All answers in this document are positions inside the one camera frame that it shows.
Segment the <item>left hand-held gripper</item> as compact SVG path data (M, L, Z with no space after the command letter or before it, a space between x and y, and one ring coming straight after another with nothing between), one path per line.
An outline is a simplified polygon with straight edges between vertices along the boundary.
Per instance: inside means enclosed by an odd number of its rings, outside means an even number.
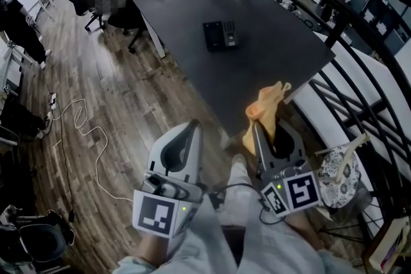
M204 198L204 188L197 184L202 144L203 131L196 119L172 128L155 141L148 170L156 173L149 174L140 190L134 191L135 229L172 239L188 228Z

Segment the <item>yellow cloth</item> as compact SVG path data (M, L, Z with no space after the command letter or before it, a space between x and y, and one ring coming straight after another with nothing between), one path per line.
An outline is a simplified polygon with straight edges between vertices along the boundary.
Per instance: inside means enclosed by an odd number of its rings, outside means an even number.
M283 84L281 81L278 81L273 86L262 88L259 91L257 100L246 108L245 114L249 120L249 128L242 141L251 154L256 154L252 134L253 123L259 121L267 131L270 142L273 142L276 130L275 115L277 108L284 99L286 92L291 88L292 85L290 83L286 82Z

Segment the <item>white table leg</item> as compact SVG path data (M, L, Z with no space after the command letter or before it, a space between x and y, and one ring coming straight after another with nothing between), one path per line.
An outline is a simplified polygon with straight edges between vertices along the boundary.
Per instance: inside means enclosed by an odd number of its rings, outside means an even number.
M157 50L158 55L160 56L160 58L164 58L166 56L164 49L163 49L163 45L161 43L160 38L158 37L158 35L156 34L156 32L154 31L154 29L152 28L152 26L150 25L150 23L146 20L145 16L142 15L142 18L144 20L144 23L147 27L147 30L150 34L150 37L152 39L152 42Z
M225 130L221 132L220 147L223 150L226 150L232 142L232 138L227 134Z

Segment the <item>floral cushion chair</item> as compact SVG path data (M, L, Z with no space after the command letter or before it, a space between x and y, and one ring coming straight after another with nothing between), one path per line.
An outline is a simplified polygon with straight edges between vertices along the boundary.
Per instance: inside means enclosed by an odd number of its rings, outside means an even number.
M315 152L316 157L322 158L317 171L322 205L317 210L331 221L352 221L372 203L356 154L356 149L369 141L370 137L363 133L351 142Z

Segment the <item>person's light trouser leg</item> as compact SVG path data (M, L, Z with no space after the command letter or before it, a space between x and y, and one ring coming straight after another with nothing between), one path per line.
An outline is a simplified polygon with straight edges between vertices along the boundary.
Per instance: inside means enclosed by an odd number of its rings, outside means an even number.
M232 158L232 166L225 195L225 205L246 206L257 202L259 194L252 186L247 170L247 159L238 153Z

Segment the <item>black metal railing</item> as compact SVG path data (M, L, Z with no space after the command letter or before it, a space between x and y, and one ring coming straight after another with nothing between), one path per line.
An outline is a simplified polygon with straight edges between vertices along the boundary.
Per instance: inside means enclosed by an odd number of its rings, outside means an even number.
M376 237L390 215L411 215L411 81L384 36L343 0L276 0L316 33L335 58L295 95L323 141L366 133L358 148L372 194L360 227Z

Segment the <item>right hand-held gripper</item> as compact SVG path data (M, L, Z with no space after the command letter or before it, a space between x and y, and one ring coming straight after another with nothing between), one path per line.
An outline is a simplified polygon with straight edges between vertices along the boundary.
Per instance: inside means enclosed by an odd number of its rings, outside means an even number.
M304 160L304 143L288 123L281 123L281 151L284 159L274 157L272 141L261 123L252 124L255 154L258 160L256 178L261 182L261 196L277 217L316 206L320 201L317 178Z

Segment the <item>person's right forearm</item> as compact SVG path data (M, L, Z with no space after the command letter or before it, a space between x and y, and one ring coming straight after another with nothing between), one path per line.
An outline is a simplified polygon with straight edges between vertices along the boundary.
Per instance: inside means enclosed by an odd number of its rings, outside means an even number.
M312 227L306 213L303 210L287 215L284 220L288 226L294 229L315 250L325 249L323 241Z

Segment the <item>person's left forearm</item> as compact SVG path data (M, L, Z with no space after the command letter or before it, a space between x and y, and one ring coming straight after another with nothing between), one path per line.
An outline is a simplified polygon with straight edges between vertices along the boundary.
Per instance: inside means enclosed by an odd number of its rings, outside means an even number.
M172 239L167 239L143 232L141 242L137 248L136 257L158 268L175 253L175 250L181 244L182 238L183 236L177 236Z

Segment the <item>black device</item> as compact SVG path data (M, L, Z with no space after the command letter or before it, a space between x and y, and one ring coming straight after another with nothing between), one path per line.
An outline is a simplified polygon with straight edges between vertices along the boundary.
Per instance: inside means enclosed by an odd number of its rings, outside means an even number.
M233 21L205 22L203 31L208 51L225 51L238 47L236 27Z

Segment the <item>white desk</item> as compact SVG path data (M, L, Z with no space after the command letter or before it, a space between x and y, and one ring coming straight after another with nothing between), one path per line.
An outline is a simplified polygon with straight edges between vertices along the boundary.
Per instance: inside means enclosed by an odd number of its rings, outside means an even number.
M0 92L17 95L24 75L35 76L35 62L19 46L9 46L0 56Z

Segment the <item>person's white shirt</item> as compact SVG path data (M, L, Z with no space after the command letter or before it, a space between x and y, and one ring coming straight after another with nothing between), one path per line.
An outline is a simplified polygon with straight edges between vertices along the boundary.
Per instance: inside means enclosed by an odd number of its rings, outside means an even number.
M125 257L112 274L362 274L326 249L315 250L285 221L261 223L250 202L243 255L236 262L209 198L205 198L175 253L155 268Z

